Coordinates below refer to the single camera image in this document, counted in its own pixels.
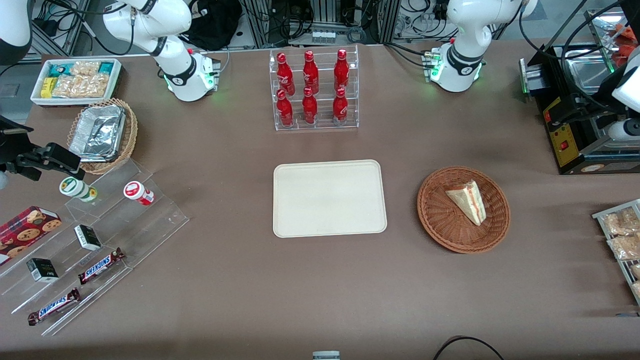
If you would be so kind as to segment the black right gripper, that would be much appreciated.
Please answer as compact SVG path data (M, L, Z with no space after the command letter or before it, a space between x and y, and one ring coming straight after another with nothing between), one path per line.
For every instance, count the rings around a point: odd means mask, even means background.
M81 158L58 143L35 146L28 133L34 128L0 117L0 166L11 174L21 175L38 182L43 170L66 173L77 180L84 180L85 171L80 167ZM20 160L19 155L34 153L35 160Z

